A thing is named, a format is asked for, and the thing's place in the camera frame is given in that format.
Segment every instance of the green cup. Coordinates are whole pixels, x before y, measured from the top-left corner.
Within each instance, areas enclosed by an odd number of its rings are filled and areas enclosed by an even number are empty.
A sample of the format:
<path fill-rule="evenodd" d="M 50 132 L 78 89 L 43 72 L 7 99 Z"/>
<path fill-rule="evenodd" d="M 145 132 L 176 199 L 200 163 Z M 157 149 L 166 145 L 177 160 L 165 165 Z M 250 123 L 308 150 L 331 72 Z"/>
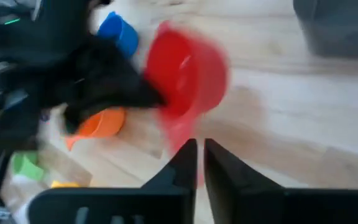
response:
<path fill-rule="evenodd" d="M 15 153 L 12 157 L 13 173 L 40 181 L 45 171 L 36 165 L 37 161 L 38 155 L 36 152 Z"/>

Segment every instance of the red cup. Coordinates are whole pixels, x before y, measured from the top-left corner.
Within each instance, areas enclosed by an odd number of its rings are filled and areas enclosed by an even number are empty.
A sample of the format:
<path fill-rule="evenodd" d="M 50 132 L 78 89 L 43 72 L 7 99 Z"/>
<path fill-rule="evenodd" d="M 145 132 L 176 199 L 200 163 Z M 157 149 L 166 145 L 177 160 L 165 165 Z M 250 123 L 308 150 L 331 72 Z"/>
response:
<path fill-rule="evenodd" d="M 158 116 L 176 153 L 192 137 L 198 116 L 223 99 L 228 69 L 211 41 L 163 22 L 150 48 L 145 77 L 167 102 Z"/>

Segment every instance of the blue cup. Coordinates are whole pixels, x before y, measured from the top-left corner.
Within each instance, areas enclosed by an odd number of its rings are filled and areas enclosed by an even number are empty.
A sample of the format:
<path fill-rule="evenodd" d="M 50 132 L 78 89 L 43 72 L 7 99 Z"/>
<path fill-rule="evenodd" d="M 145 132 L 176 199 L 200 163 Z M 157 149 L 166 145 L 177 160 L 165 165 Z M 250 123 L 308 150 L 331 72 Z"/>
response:
<path fill-rule="evenodd" d="M 131 58 L 139 45 L 139 37 L 135 29 L 115 12 L 110 12 L 100 25 L 98 36 L 114 39 L 118 49 L 126 58 Z"/>

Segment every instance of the orange cup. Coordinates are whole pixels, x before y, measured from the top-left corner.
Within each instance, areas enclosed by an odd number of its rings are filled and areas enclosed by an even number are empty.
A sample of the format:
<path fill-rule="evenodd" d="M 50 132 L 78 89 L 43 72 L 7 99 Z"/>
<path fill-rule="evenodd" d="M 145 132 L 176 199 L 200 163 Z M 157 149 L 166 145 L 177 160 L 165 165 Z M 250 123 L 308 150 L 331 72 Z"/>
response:
<path fill-rule="evenodd" d="M 106 138 L 119 132 L 125 121 L 123 108 L 106 109 L 87 119 L 78 129 L 76 134 L 65 138 L 69 151 L 75 142 L 89 138 Z"/>

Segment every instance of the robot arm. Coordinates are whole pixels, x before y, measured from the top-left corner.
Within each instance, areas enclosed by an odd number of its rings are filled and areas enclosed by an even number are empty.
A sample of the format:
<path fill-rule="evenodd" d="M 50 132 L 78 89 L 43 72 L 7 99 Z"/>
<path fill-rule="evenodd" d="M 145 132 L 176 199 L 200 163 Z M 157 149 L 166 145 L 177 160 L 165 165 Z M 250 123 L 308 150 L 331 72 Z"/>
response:
<path fill-rule="evenodd" d="M 94 1 L 92 6 L 89 0 L 39 4 L 35 19 L 0 4 L 0 151 L 36 149 L 45 108 L 67 103 L 72 133 L 88 116 L 110 106 L 163 103 L 112 40 L 89 33 Z"/>

